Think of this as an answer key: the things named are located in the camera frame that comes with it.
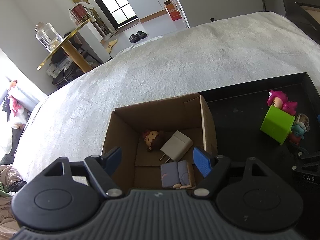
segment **power cord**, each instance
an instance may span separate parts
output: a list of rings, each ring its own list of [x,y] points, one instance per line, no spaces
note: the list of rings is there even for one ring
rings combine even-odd
[[[70,82],[66,79],[66,77],[65,77],[65,75],[64,75],[65,72],[66,72],[66,69],[63,70],[63,78],[64,78],[65,81],[67,81],[68,83],[70,83]]]

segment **pink hair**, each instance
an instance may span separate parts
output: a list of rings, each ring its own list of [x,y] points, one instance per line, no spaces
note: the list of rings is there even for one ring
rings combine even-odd
[[[296,107],[298,105],[297,102],[290,102],[288,101],[287,95],[283,93],[282,91],[273,91],[271,90],[269,92],[269,98],[268,98],[268,106],[272,105],[273,99],[277,97],[282,100],[282,111],[285,111],[288,114],[295,115],[296,114]]]

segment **gray tiled floor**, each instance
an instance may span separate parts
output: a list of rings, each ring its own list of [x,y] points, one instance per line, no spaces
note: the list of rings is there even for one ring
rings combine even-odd
[[[141,41],[138,41],[135,44],[139,44],[140,42],[150,40],[151,38],[154,38],[160,35],[164,36],[168,33],[176,32],[184,29],[185,29],[185,26],[183,24],[182,19],[172,21],[170,16],[168,14],[165,14],[155,19],[152,19],[150,21],[147,21],[145,23],[139,22],[137,25],[129,28],[128,30],[125,30],[120,34],[117,34],[111,37],[108,41],[106,41],[104,46],[106,48],[108,46],[109,41],[118,39],[118,42],[112,48],[110,53],[111,57],[115,57],[118,52],[132,45],[132,43],[129,41],[129,38],[132,34],[136,34],[138,31],[145,32],[146,34],[148,34],[148,37],[144,38]]]

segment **yellow table edge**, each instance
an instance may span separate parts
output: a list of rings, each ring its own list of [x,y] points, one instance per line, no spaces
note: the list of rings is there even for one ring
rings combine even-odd
[[[63,41],[52,51],[50,54],[45,57],[44,61],[37,67],[37,70],[40,70],[44,64],[48,61],[48,59],[55,53],[57,52],[58,49],[61,48],[61,46],[68,41],[73,35],[75,35],[83,26],[85,26],[88,22],[90,22],[90,19],[86,20],[85,22],[81,23],[75,30],[73,30],[67,37],[63,39]]]

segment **black slippers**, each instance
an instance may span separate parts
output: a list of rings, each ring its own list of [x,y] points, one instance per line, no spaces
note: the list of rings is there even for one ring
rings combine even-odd
[[[146,38],[148,35],[142,31],[138,31],[137,34],[132,34],[129,38],[129,41],[131,43],[136,43],[138,41],[140,41],[141,39]]]

